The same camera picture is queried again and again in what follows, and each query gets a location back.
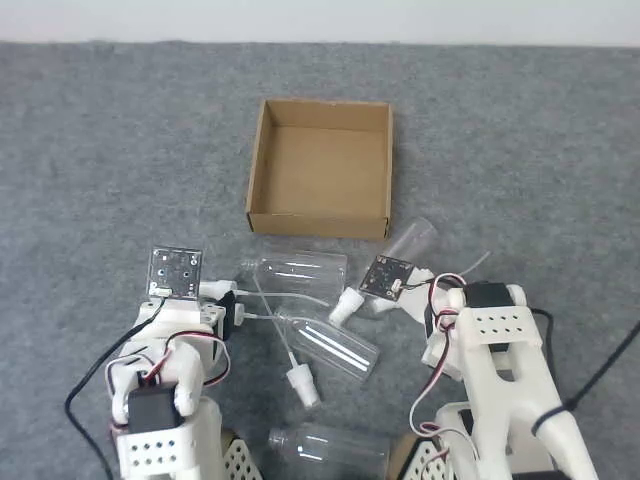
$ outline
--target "black cable sheath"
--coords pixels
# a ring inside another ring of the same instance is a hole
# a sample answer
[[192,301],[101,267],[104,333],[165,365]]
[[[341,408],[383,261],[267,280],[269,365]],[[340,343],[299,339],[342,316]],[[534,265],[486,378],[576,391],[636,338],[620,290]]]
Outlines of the black cable sheath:
[[533,427],[531,427],[531,433],[535,436],[538,433],[538,430],[542,426],[544,422],[549,420],[551,417],[557,415],[558,413],[569,411],[572,412],[578,407],[580,401],[591,391],[591,389],[598,383],[598,381],[607,373],[607,371],[613,366],[614,363],[620,358],[620,355],[624,353],[624,351],[629,348],[631,342],[635,340],[640,332],[640,321],[636,324],[635,327],[631,329],[631,331],[627,334],[627,336],[620,342],[620,345],[615,349],[615,351],[609,355],[607,360],[602,364],[602,366],[598,369],[596,373],[589,379],[587,383],[576,393],[573,397],[565,400],[562,405],[549,410],[538,418]]
[[96,454],[96,456],[98,457],[98,460],[100,460],[100,464],[102,465],[104,474],[109,480],[113,480],[113,472],[111,471],[109,462],[107,462],[107,458],[104,456],[104,453],[102,453],[102,450],[100,450],[100,447],[98,446],[96,441],[91,437],[89,432],[82,426],[82,424],[78,421],[76,416],[71,411],[71,402],[82,391],[82,389],[87,385],[87,383],[89,383],[89,380],[91,380],[91,377],[93,377],[93,375],[96,373],[98,368],[100,368],[100,366],[107,360],[107,358],[109,358],[113,354],[113,352],[115,352],[123,343],[125,343],[131,337],[139,333],[142,329],[144,329],[147,325],[149,325],[151,322],[153,322],[156,319],[156,317],[160,313],[160,310],[164,306],[165,301],[166,301],[166,298],[163,298],[162,301],[160,302],[160,305],[156,309],[156,311],[153,312],[153,315],[151,315],[144,322],[136,325],[127,333],[122,335],[118,340],[116,340],[116,342],[113,345],[111,345],[102,355],[100,355],[100,357],[98,357],[98,359],[93,363],[93,365],[91,365],[89,370],[87,370],[87,373],[84,374],[84,377],[82,377],[82,379],[78,382],[78,384],[75,387],[73,387],[71,392],[69,392],[69,395],[67,395],[67,399],[64,401],[64,413],[67,415],[67,418],[69,419],[71,424],[80,433],[80,435],[82,435],[82,437],[89,444],[93,452]]
[[533,313],[534,315],[542,315],[543,317],[545,317],[547,319],[547,329],[545,331],[545,336],[544,336],[544,344],[545,344],[545,350],[547,353],[547,365],[549,367],[549,373],[551,374],[551,378],[553,379],[553,383],[556,384],[556,387],[558,386],[558,373],[556,371],[556,361],[555,361],[555,357],[553,355],[553,327],[555,324],[553,315],[551,315],[551,313],[547,312],[546,310],[543,310],[542,308],[532,308],[531,309],[531,313]]

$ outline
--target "bottle cap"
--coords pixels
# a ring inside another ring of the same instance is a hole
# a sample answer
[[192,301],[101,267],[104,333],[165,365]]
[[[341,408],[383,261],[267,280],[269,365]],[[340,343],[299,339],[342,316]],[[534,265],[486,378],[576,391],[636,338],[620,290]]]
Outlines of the bottle cap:
[[356,289],[345,288],[333,311],[329,314],[329,323],[334,327],[341,327],[342,324],[356,312],[364,303],[364,296]]
[[316,386],[313,384],[313,375],[311,375],[309,365],[303,363],[293,367],[287,372],[287,378],[291,386],[298,392],[304,408],[309,410],[320,404],[320,396]]

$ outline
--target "clear plastic bottle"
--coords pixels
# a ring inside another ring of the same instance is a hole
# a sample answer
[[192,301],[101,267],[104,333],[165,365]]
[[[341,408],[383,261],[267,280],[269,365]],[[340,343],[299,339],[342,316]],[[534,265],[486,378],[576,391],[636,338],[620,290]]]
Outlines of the clear plastic bottle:
[[324,478],[383,480],[389,461],[388,438],[313,423],[274,428],[269,432],[269,445],[291,459],[332,466],[331,476],[325,474]]
[[282,310],[278,310],[276,317],[282,319],[287,342],[294,350],[306,353],[358,382],[364,382],[371,374],[380,353],[375,345],[317,318],[289,315]]
[[243,262],[265,292],[310,295],[334,302],[344,290],[345,255],[324,252],[268,252]]
[[391,242],[382,255],[424,268],[426,253],[434,246],[437,238],[438,231],[429,220],[415,217],[401,231],[391,236]]

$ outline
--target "wire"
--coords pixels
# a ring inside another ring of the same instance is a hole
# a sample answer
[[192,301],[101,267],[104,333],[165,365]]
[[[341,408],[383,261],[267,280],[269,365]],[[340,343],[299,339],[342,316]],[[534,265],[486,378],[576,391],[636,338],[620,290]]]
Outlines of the wire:
[[[256,288],[258,289],[258,295],[260,295],[260,298],[262,298],[262,303],[264,304],[264,308],[266,308],[267,313],[273,317],[274,315],[273,315],[273,312],[271,311],[271,307],[269,306],[269,302],[267,302],[266,295],[262,291],[262,288],[260,288],[260,282],[258,282],[258,276],[255,273],[253,274],[253,283],[256,284]],[[273,324],[273,328],[276,329],[276,332],[278,332],[278,336],[282,341],[282,345],[284,345],[284,348],[287,351],[287,355],[289,356],[289,361],[291,362],[291,366],[293,368],[297,367],[298,361],[296,360],[296,357],[293,354],[291,347],[289,346],[289,342],[287,342],[287,337],[282,332],[280,325],[278,325],[278,323],[275,320],[271,320],[271,323]]]
[[487,250],[484,253],[484,255],[482,255],[478,260],[473,262],[470,267],[465,268],[463,271],[461,271],[458,275],[460,275],[461,277],[464,277],[465,275],[468,275],[469,273],[473,272],[476,268],[478,268],[482,264],[482,262],[484,262],[487,258],[489,258],[489,255],[491,255],[491,251]]
[[553,319],[553,315],[551,315],[549,312],[547,312],[546,310],[543,310],[541,308],[532,308],[531,309],[531,313],[533,313],[534,315],[542,315],[543,317],[545,317],[547,319],[547,329],[545,331],[545,335],[544,335],[544,345],[545,345],[545,349],[547,352],[547,366],[549,367],[549,373],[551,374],[551,378],[553,379],[553,383],[556,384],[556,386],[558,385],[558,372],[556,371],[556,361],[553,355],[553,343],[552,343],[552,337],[553,337],[553,327],[555,324],[555,321]]
[[169,343],[171,341],[175,340],[178,337],[184,337],[184,336],[210,338],[215,343],[217,343],[217,344],[222,346],[222,352],[224,353],[224,356],[225,356],[225,358],[227,360],[226,366],[225,366],[224,370],[222,371],[222,373],[220,373],[219,375],[213,377],[212,379],[204,381],[203,382],[203,386],[209,387],[209,386],[212,386],[212,385],[216,385],[216,384],[220,383],[222,380],[224,380],[227,377],[227,375],[229,375],[229,372],[231,371],[231,356],[229,355],[229,351],[227,350],[227,346],[225,345],[224,341],[220,337],[218,337],[215,333],[202,332],[200,330],[182,330],[180,332],[176,332],[176,333],[171,334],[167,338],[167,340],[165,340],[164,353],[162,355],[162,358],[160,360],[158,360],[158,362],[153,366],[153,368],[149,371],[149,373],[147,373],[143,377],[143,380],[145,382],[148,382],[149,380],[151,380],[153,377],[158,375],[160,373],[160,371],[162,370],[162,367],[164,366],[164,364],[166,363],[166,361],[168,360],[168,358],[169,358],[169,356],[171,355],[171,352],[172,352],[172,350],[169,348]]
[[449,331],[446,330],[445,343],[444,343],[444,349],[442,350],[442,355],[440,356],[438,363],[434,367],[433,372],[431,372],[431,376],[429,377],[429,380],[427,380],[427,383],[422,388],[420,395],[418,395],[418,398],[414,400],[413,405],[411,405],[411,410],[409,410],[409,426],[411,427],[411,430],[413,430],[413,433],[415,433],[420,437],[424,436],[424,432],[416,428],[415,424],[413,423],[413,416],[415,414],[416,407],[420,404],[420,402],[422,402],[424,397],[426,397],[429,394],[433,386],[437,383],[438,379],[442,375],[442,372],[444,370],[444,364],[445,364],[445,361],[447,360],[447,355],[449,354],[450,346],[451,346],[451,339],[449,338]]
[[74,428],[78,431],[78,433],[80,433],[80,435],[82,435],[85,441],[89,444],[89,447],[91,447],[93,452],[96,454],[96,456],[98,457],[98,460],[100,461],[100,464],[102,465],[104,474],[109,480],[113,480],[113,472],[111,471],[109,462],[107,462],[106,457],[102,453],[102,450],[100,450],[100,447],[98,446],[96,441],[91,437],[89,432],[82,426],[82,424],[78,421],[76,416],[71,411],[71,402],[82,391],[82,389],[87,385],[87,383],[89,383],[89,380],[91,380],[91,378],[96,373],[98,368],[100,368],[100,365],[102,365],[105,362],[105,360],[107,360],[107,358],[113,355],[113,352],[115,352],[123,343],[125,343],[134,335],[138,334],[147,325],[149,325],[151,322],[153,322],[156,319],[156,317],[162,310],[162,307],[164,306],[165,301],[166,301],[166,298],[162,298],[162,300],[160,301],[160,305],[158,306],[156,311],[153,312],[153,315],[151,315],[144,322],[136,325],[135,327],[130,329],[127,333],[122,335],[118,340],[116,340],[116,342],[113,345],[111,345],[102,355],[100,355],[98,359],[93,363],[93,365],[89,367],[89,370],[87,370],[87,373],[84,374],[84,376],[78,382],[78,384],[71,389],[71,392],[69,392],[69,395],[67,395],[67,398],[64,401],[64,413],[67,415],[67,418],[69,419],[71,424],[74,426]]
[[[411,284],[405,284],[405,285],[401,285],[400,288],[403,290],[413,290],[415,288],[418,287],[422,287],[423,285],[430,285],[431,283],[433,283],[433,281],[435,280],[435,277],[429,278],[428,280],[423,280],[421,282],[418,283],[411,283]],[[457,282],[454,282],[452,280],[449,280],[447,278],[442,278],[439,281],[440,283],[444,283],[445,285],[452,287],[452,288],[456,288],[459,287],[460,285]]]
[[111,360],[109,363],[107,363],[107,366],[104,369],[104,379],[105,382],[107,384],[107,390],[109,391],[109,396],[113,398],[113,395],[115,394],[115,388],[113,386],[113,378],[111,376],[111,370],[113,369],[113,367],[119,363],[125,363],[125,365],[133,365],[134,363],[136,363],[138,360],[145,360],[149,363],[149,365],[151,365],[151,368],[153,368],[153,361],[147,357],[146,355],[143,355],[141,353],[142,350],[144,350],[144,348],[141,348],[140,350],[138,350],[137,352],[134,353],[130,353],[128,355],[123,355],[122,357],[117,357],[114,358],[113,360]]
[[233,293],[242,296],[255,296],[255,297],[292,297],[292,298],[300,298],[302,300],[308,300],[310,302],[317,303],[318,305],[322,305],[323,307],[330,307],[331,305],[324,300],[320,300],[319,298],[312,297],[310,295],[304,295],[302,293],[293,293],[293,292],[248,292],[246,290],[234,290]]
[[[436,329],[438,328],[438,322],[436,321],[436,319],[438,318],[439,315],[447,315],[447,314],[442,314],[441,312],[437,312],[434,310],[433,306],[433,294],[436,291],[436,288],[438,288],[438,282],[440,282],[443,278],[448,278],[448,279],[453,279],[456,282],[458,282],[460,285],[466,285],[467,282],[464,280],[464,278],[462,278],[460,275],[458,275],[457,273],[441,273],[440,275],[437,275],[434,279],[433,282],[431,282],[431,285],[429,285],[429,290],[428,290],[428,302],[427,305],[430,308],[431,311],[431,328],[432,328],[432,332],[435,332]],[[458,313],[453,311],[453,310],[447,310],[447,311],[451,311],[453,313],[450,313],[448,315],[457,315]],[[426,329],[426,320],[425,320],[425,333],[427,334],[427,339],[429,338],[429,333],[428,330]]]
[[589,379],[587,383],[576,393],[573,397],[565,400],[562,405],[549,410],[538,418],[533,427],[531,427],[531,433],[535,436],[540,430],[540,427],[544,422],[549,420],[551,417],[554,417],[558,413],[569,411],[572,412],[576,408],[578,408],[578,404],[580,401],[591,391],[591,389],[598,383],[598,381],[607,373],[607,371],[613,366],[614,363],[620,358],[620,356],[624,353],[624,351],[629,348],[631,342],[635,340],[640,332],[640,322],[636,323],[636,326],[631,329],[631,331],[627,334],[627,336],[620,342],[618,347],[614,350],[614,352],[609,355],[607,360],[602,364],[602,366],[598,369],[596,373]]

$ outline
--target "open cardboard box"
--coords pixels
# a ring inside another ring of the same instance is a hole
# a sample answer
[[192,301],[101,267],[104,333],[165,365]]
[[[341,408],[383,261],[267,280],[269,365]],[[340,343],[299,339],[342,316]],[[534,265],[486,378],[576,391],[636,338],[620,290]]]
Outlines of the open cardboard box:
[[383,238],[391,210],[386,103],[263,102],[246,213],[258,233]]

